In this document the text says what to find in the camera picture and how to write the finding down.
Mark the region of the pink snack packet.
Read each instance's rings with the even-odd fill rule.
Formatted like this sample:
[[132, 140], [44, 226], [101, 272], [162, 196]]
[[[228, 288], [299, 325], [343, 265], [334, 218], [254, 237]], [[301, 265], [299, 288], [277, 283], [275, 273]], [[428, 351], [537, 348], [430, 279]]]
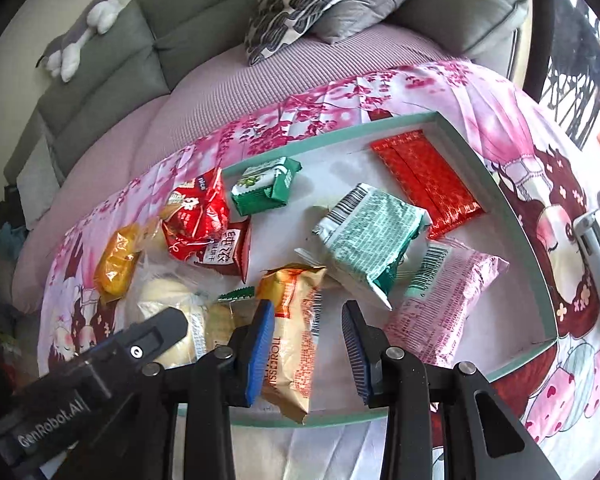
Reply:
[[451, 368], [471, 310], [509, 263], [454, 238], [429, 243], [422, 264], [385, 325], [389, 344], [423, 363]]

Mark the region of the clear white bun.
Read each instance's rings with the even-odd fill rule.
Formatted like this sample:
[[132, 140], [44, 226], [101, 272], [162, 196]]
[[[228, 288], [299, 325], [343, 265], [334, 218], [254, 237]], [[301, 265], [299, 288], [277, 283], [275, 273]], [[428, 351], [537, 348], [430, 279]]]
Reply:
[[125, 297], [126, 325], [144, 322], [166, 308], [179, 310], [187, 322], [186, 335], [156, 361], [166, 370], [193, 364], [209, 351], [206, 328], [211, 300], [194, 274], [176, 263], [143, 255]]

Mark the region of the cream orange biscuit bag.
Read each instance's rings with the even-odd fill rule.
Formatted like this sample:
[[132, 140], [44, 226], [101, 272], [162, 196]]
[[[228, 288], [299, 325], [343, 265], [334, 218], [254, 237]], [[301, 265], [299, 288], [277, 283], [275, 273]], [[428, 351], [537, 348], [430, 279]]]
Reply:
[[293, 263], [269, 270], [257, 287], [257, 297], [274, 307], [262, 398], [300, 425], [310, 411], [325, 275], [324, 266]]

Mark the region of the dark red white packet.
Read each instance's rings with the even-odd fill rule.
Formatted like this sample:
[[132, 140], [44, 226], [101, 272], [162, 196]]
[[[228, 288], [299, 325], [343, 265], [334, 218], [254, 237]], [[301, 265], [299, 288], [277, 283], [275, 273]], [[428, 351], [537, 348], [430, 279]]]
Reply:
[[219, 274], [238, 276], [247, 281], [251, 246], [251, 218], [230, 222], [227, 230], [215, 242], [198, 250], [190, 263], [211, 269]]

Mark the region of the green white snack packet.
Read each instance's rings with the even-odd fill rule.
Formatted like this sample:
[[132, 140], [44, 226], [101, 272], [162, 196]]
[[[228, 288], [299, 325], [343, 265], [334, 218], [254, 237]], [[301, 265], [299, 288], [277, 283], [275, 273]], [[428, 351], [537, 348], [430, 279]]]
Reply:
[[296, 253], [354, 298], [390, 311], [399, 268], [427, 246], [431, 220], [425, 209], [373, 185], [359, 183], [314, 226]]

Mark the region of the orange yellow snack bag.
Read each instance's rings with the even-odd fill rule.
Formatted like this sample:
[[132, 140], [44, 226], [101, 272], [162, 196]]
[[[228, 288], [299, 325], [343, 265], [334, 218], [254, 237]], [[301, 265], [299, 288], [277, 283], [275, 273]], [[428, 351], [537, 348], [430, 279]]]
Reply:
[[144, 248], [145, 229], [137, 222], [111, 235], [94, 271], [94, 286], [102, 304], [123, 298], [128, 292]]

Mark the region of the small red snack packet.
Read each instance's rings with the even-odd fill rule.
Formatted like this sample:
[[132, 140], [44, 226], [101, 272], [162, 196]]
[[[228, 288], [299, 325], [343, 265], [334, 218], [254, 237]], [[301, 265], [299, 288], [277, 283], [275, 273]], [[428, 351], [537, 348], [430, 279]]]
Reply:
[[217, 242], [230, 220], [222, 169], [215, 167], [174, 188], [159, 218], [168, 252], [175, 259], [186, 261]]

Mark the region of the red patterned snack packet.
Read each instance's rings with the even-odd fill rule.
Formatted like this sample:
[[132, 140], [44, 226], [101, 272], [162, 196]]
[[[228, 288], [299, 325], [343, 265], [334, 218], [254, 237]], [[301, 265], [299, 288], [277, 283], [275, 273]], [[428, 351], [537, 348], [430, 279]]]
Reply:
[[474, 194], [422, 129], [376, 140], [370, 148], [398, 182], [408, 202], [428, 212], [430, 240], [438, 240], [484, 214]]

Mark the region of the small green white packet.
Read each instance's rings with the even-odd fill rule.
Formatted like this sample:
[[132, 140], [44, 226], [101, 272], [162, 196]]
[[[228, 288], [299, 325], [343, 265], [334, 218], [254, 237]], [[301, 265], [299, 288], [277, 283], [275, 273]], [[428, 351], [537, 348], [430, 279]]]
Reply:
[[283, 156], [248, 167], [230, 190], [230, 198], [242, 217], [288, 204], [294, 177], [302, 169], [298, 160]]

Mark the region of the cream long snack packet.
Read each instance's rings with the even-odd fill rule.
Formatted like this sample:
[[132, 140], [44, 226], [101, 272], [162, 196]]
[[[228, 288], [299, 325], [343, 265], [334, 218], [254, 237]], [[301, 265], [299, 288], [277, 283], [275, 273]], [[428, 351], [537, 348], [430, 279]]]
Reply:
[[236, 328], [250, 324], [257, 306], [256, 290], [252, 286], [219, 296], [208, 310], [204, 330], [207, 349], [226, 346]]

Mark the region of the teal shallow cardboard tray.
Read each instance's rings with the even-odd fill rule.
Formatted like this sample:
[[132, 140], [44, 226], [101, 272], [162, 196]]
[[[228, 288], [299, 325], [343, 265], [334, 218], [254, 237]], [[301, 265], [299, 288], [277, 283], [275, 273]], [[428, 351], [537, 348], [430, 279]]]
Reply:
[[383, 326], [407, 287], [424, 296], [421, 264], [435, 268], [426, 235], [408, 235], [415, 218], [405, 194], [372, 145], [420, 132], [474, 194], [481, 214], [452, 237], [477, 252], [504, 259], [507, 270], [479, 297], [468, 316], [457, 359], [470, 361], [489, 380], [526, 365], [557, 339], [546, 279], [530, 240], [503, 192], [460, 133], [439, 113], [366, 122], [227, 164], [235, 184], [247, 169], [288, 157], [300, 162], [286, 206], [256, 214], [251, 222], [248, 281], [287, 263], [324, 266], [320, 340], [306, 426], [367, 422], [384, 411], [366, 408], [355, 391], [341, 331], [341, 308], [356, 300], [366, 318]]

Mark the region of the light grey cushion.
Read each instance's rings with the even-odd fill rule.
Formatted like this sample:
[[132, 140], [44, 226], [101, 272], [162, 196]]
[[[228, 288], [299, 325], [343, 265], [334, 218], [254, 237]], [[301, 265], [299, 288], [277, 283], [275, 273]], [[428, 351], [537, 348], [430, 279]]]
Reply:
[[33, 231], [52, 206], [60, 189], [46, 137], [36, 142], [29, 158], [16, 179], [24, 223]]

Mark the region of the pink sofa seat cover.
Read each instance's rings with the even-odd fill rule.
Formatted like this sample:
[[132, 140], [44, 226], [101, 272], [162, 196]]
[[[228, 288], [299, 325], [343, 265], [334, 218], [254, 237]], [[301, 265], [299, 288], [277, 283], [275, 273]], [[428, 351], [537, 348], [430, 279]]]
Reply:
[[102, 102], [84, 106], [76, 126], [46, 136], [62, 177], [50, 209], [28, 235], [12, 277], [12, 304], [23, 313], [41, 305], [47, 273], [68, 231], [155, 162], [235, 119], [323, 84], [374, 70], [450, 58], [407, 28], [378, 24], [338, 44], [313, 37], [257, 65], [234, 47], [194, 68], [175, 87], [140, 88], [155, 74], [149, 50], [134, 54], [106, 85]]

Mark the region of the grey sofa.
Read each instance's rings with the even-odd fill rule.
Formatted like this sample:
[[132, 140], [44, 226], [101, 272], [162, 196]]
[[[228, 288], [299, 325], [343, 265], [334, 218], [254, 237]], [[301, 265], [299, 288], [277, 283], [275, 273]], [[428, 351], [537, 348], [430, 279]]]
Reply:
[[[155, 74], [140, 73], [143, 90], [172, 90], [189, 72], [241, 44], [258, 0], [131, 0], [114, 26], [81, 51], [78, 71], [66, 84], [52, 78], [10, 156], [4, 176], [15, 182], [41, 136], [76, 126], [84, 106], [102, 102], [106, 85], [134, 54], [157, 58]], [[384, 21], [418, 30], [448, 52], [475, 58], [512, 40], [530, 0], [406, 0]]]

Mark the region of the grey white plush toy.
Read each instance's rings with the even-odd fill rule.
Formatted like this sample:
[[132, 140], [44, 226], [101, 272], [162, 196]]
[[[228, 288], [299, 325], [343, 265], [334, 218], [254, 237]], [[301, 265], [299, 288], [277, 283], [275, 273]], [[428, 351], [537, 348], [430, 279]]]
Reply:
[[92, 0], [64, 34], [45, 47], [35, 67], [66, 84], [79, 69], [83, 47], [109, 32], [122, 9], [120, 0]]

